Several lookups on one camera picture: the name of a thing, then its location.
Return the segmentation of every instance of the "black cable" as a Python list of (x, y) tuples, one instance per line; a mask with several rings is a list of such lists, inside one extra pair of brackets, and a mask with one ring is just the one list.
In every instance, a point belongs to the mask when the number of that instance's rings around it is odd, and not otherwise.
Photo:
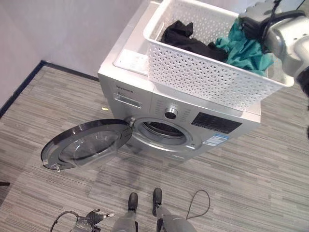
[[(208, 208), (207, 208), (207, 210), (206, 210), (203, 214), (200, 214), (200, 215), (197, 215), (197, 216), (193, 216), (193, 217), (189, 217), (189, 213), (190, 213), (190, 210), (191, 210), (191, 206), (192, 206), (193, 200), (194, 200), (194, 198), (195, 198), (195, 196), (197, 195), (198, 192), (204, 192), (204, 193), (207, 194), (208, 199), (209, 199)], [(195, 194), (194, 194), (194, 196), (193, 196), (193, 198), (192, 198), (192, 200), (191, 200), (191, 202), (190, 202), (190, 206), (189, 206), (189, 209), (188, 209), (188, 214), (187, 214), (187, 216), (185, 217), (185, 219), (186, 219), (186, 220), (189, 220), (189, 219), (192, 219), (192, 218), (196, 218), (196, 217), (203, 216), (203, 215), (205, 215), (205, 214), (208, 212), (208, 210), (209, 210), (210, 207), (211, 207), (211, 198), (210, 198), (209, 194), (208, 194), (205, 190), (202, 190), (202, 189), (201, 189), (201, 190), (198, 190), (198, 191), (195, 192)]]
[(275, 17), (275, 15), (276, 15), (276, 13), (275, 13), (275, 11), (276, 11), (276, 9), (277, 9), (277, 7), (279, 6), (279, 4), (280, 4), (280, 2), (281, 2), (282, 0), (275, 0), (274, 1), (274, 7), (272, 8), (272, 10), (271, 10), (271, 16), (270, 16), (270, 18), (269, 18), (269, 21), (267, 22), (267, 25), (266, 25), (266, 27), (265, 27), (265, 29), (264, 29), (264, 32), (263, 32), (263, 34), (262, 34), (262, 42), (264, 42), (265, 41), (265, 38), (266, 38), (266, 35), (267, 35), (267, 32), (268, 32), (268, 29), (270, 28), (270, 24), (271, 24), (271, 22), (274, 20), (274, 17)]
[(80, 218), (80, 216), (77, 213), (73, 212), (73, 211), (64, 211), (63, 213), (58, 215), (58, 217), (54, 221), (52, 227), (50, 228), (49, 232), (53, 232), (53, 228), (58, 223), (59, 218), (62, 217), (63, 215), (65, 215), (65, 214), (74, 214), (77, 217), (76, 221), (78, 220), (78, 218)]

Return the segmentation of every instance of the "laundry basket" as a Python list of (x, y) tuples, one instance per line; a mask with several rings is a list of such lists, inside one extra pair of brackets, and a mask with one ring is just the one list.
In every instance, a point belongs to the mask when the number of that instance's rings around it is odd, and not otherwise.
[(293, 78), (280, 68), (275, 68), (279, 77), (275, 81), (160, 42), (165, 29), (177, 20), (184, 24), (193, 22), (192, 37), (205, 44), (215, 42), (218, 37), (228, 36), (237, 17), (237, 13), (199, 1), (164, 0), (144, 30), (149, 42), (149, 79), (239, 110), (247, 109), (282, 87), (292, 86)]

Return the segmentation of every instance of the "washing machine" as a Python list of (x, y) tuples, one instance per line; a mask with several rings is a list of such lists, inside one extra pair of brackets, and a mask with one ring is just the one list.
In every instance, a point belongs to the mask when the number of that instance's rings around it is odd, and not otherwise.
[(86, 122), (56, 136), (41, 153), (46, 168), (108, 162), (123, 145), (186, 161), (260, 124), (260, 103), (240, 111), (148, 80), (143, 30), (157, 7), (141, 5), (98, 71), (115, 119)]

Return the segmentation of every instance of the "open washer door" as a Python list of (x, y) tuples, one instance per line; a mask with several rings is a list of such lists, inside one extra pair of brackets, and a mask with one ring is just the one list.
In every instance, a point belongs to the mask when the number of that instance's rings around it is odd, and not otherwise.
[(87, 167), (110, 161), (132, 136), (128, 123), (101, 119), (73, 127), (57, 135), (41, 152), (45, 168)]

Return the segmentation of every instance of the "brand logo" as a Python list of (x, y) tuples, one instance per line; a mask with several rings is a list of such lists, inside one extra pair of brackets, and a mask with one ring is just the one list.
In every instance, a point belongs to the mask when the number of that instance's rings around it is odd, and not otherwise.
[(124, 91), (127, 91), (127, 92), (129, 92), (129, 93), (133, 93), (133, 91), (130, 90), (130, 89), (122, 88), (122, 87), (120, 87), (120, 86), (118, 86), (118, 85), (116, 85), (116, 87), (117, 87), (118, 89), (120, 89), (120, 90), (124, 90)]

